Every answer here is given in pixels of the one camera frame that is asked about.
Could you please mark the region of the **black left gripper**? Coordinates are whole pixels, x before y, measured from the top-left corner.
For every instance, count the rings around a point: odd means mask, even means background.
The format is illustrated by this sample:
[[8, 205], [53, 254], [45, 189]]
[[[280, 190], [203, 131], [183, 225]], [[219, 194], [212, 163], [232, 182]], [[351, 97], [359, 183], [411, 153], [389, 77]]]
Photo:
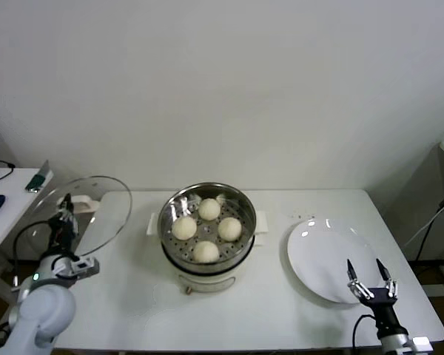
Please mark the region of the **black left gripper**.
[[58, 204], [58, 216], [51, 217], [47, 224], [51, 229], [47, 251], [72, 251], [74, 239], [78, 236], [78, 223], [74, 214], [72, 195], [67, 193], [65, 200]]

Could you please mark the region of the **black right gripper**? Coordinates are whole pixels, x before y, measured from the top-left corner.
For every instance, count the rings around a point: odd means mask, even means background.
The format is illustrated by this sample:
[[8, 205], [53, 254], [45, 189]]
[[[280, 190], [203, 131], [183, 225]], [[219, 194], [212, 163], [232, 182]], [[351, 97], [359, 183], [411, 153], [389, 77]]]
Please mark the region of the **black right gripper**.
[[361, 304], [372, 310], [378, 336], [406, 334], [406, 329], [400, 324], [393, 308], [397, 301], [397, 281], [391, 277], [389, 270], [380, 259], [377, 258], [376, 263], [380, 276], [385, 282], [385, 288], [368, 289], [365, 287], [358, 280], [350, 259], [347, 259], [348, 287]]

